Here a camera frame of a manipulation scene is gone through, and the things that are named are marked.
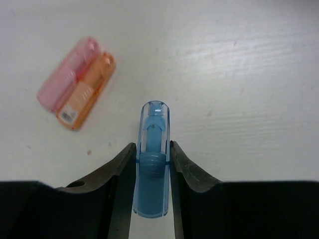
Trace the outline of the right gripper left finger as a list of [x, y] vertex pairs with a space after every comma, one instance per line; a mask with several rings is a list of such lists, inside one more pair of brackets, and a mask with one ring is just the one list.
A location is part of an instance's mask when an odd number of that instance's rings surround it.
[[1, 238], [128, 238], [136, 153], [136, 145], [130, 143], [111, 161], [66, 187], [1, 182]]

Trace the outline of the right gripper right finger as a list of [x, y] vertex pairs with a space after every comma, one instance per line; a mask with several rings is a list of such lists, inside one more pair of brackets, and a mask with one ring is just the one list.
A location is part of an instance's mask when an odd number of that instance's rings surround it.
[[170, 142], [177, 239], [316, 239], [316, 181], [223, 182]]

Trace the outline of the blue highlighter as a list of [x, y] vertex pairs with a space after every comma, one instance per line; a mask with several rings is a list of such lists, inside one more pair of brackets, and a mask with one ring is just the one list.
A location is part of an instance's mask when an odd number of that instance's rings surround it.
[[136, 154], [133, 211], [155, 219], [168, 212], [170, 165], [169, 107], [150, 101], [142, 107]]

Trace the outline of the orange highlighter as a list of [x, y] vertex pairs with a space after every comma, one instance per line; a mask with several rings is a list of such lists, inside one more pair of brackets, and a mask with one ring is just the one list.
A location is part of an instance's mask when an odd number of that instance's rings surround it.
[[71, 96], [56, 114], [68, 129], [78, 130], [83, 125], [116, 68], [113, 55], [101, 53], [81, 76]]

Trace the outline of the pink highlighter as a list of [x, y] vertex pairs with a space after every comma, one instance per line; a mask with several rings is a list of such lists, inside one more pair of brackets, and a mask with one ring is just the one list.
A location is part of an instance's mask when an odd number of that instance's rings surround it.
[[53, 113], [58, 111], [74, 90], [80, 75], [100, 53], [101, 47], [95, 38], [81, 38], [38, 90], [36, 97], [41, 106]]

